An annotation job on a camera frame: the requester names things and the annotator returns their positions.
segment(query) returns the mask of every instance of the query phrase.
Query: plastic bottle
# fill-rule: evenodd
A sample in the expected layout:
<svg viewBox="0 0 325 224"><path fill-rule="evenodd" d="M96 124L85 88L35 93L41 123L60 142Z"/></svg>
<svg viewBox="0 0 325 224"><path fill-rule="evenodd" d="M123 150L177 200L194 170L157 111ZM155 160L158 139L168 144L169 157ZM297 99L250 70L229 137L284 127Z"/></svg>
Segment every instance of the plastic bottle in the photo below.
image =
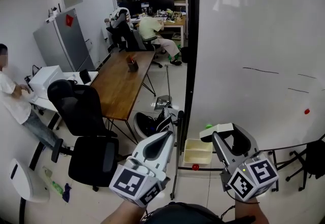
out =
<svg viewBox="0 0 325 224"><path fill-rule="evenodd" d="M59 194L63 194L63 189L60 185L58 185L57 183L55 183L54 181L52 181L52 186L54 187L54 189L59 193Z"/></svg>

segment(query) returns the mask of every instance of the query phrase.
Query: white container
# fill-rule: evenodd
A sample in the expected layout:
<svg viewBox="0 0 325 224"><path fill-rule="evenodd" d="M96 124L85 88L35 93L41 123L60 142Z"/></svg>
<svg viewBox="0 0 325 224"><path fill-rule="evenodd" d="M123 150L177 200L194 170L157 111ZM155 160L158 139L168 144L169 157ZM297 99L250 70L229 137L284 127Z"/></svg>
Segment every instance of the white container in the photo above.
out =
<svg viewBox="0 0 325 224"><path fill-rule="evenodd" d="M211 163L213 144L200 139L186 139L183 162L189 167L199 165L204 167Z"/></svg>
<svg viewBox="0 0 325 224"><path fill-rule="evenodd" d="M45 182L29 167L12 159L9 177L18 194L30 202L47 202L50 199Z"/></svg>
<svg viewBox="0 0 325 224"><path fill-rule="evenodd" d="M30 80L29 84L35 91L35 94L43 99L48 99L47 88L56 80L65 80L65 76L59 65L43 67Z"/></svg>

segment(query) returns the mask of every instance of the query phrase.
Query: person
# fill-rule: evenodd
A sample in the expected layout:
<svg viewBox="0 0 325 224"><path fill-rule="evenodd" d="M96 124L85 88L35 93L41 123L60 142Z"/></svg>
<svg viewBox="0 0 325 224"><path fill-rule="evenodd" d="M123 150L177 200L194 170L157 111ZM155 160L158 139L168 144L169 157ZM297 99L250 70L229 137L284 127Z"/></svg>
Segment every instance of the person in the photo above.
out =
<svg viewBox="0 0 325 224"><path fill-rule="evenodd" d="M45 126L37 114L31 109L31 104L23 97L22 91L30 93L28 86L18 85L12 81L3 69L8 65L8 48L0 44L0 99L17 122L31 131L46 147L53 150L57 135Z"/></svg>
<svg viewBox="0 0 325 224"><path fill-rule="evenodd" d="M139 33L143 39L149 39L156 36L155 31L164 30L164 21L158 21L151 16L145 16L141 19L139 24ZM158 36L154 40L155 44L160 44L171 56L171 64L179 66L182 64L181 61L176 59L176 55L179 53L179 49L176 46L175 42L169 39L164 39L161 36Z"/></svg>
<svg viewBox="0 0 325 224"><path fill-rule="evenodd" d="M235 219L255 217L254 224L269 224L268 219L261 211L257 199L253 198L248 201L250 204L244 204L240 201L235 202ZM108 216L102 224L139 224L146 211L131 202L124 201L122 204ZM206 224L206 223L224 223L212 211L201 205L170 203L162 208L155 210L145 224Z"/></svg>

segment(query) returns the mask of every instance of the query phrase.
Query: desk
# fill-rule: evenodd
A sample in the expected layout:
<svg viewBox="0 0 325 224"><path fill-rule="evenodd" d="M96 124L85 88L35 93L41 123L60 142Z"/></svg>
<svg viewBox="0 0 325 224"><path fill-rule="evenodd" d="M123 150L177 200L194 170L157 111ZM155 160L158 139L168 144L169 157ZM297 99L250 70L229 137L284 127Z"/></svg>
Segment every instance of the desk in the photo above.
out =
<svg viewBox="0 0 325 224"><path fill-rule="evenodd" d="M71 76L73 75L76 75L76 81L77 81L77 84L80 84L82 85L82 80L81 78L79 77L79 72L64 72L63 73L64 76L66 77L66 79L69 79ZM90 82L88 82L86 85L90 85L94 79L97 77L98 75L98 72L89 72L89 75L90 75ZM49 110L52 110L52 111L55 111L57 112L57 109L55 108L55 106L53 105L52 102L50 102L48 99L43 99L43 98L37 98L36 101L32 102L32 101L29 101L31 102L32 104L34 105L37 105L37 106L40 106L42 108L45 108L45 109L49 109Z"/></svg>
<svg viewBox="0 0 325 224"><path fill-rule="evenodd" d="M186 16L184 16L184 15L183 15L181 21L179 21L179 22L177 21L175 23L165 21L165 25L164 25L165 28L180 28L180 30L181 30L181 48L184 47L184 26L185 25L186 25Z"/></svg>
<svg viewBox="0 0 325 224"><path fill-rule="evenodd" d="M103 116L111 119L110 122L116 128L118 127L114 124L114 119L124 121L135 140L136 137L127 120L154 55L153 51L113 53L91 85L100 96ZM139 66L137 72L128 72L127 56L137 61Z"/></svg>

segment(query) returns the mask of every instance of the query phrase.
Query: green object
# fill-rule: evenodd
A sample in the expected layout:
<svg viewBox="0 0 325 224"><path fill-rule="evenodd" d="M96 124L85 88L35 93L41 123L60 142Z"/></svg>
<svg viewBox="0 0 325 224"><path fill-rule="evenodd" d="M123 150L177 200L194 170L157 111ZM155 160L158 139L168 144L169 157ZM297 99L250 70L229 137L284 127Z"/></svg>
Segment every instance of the green object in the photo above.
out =
<svg viewBox="0 0 325 224"><path fill-rule="evenodd" d="M52 186L54 187L54 189L60 194L63 194L63 189L60 185L58 185L57 183L55 183L54 181L52 181Z"/></svg>
<svg viewBox="0 0 325 224"><path fill-rule="evenodd" d="M177 53L177 54L175 55L175 59L178 59L178 57L179 57L179 54Z"/></svg>

